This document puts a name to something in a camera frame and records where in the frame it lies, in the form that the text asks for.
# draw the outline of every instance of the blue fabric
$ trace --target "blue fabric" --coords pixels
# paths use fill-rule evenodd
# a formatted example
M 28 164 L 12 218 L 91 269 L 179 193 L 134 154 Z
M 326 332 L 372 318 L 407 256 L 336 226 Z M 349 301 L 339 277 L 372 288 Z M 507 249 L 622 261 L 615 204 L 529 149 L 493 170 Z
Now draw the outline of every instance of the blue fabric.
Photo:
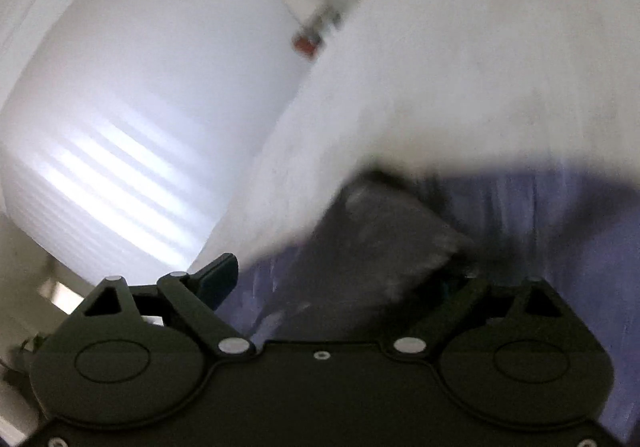
M 497 284 L 544 277 L 609 352 L 615 385 L 601 423 L 622 441 L 640 417 L 640 193 L 574 170 L 492 172 L 404 181 L 403 187 L 482 254 Z M 277 337 L 257 322 L 300 246 L 244 271 L 218 315 L 238 331 Z

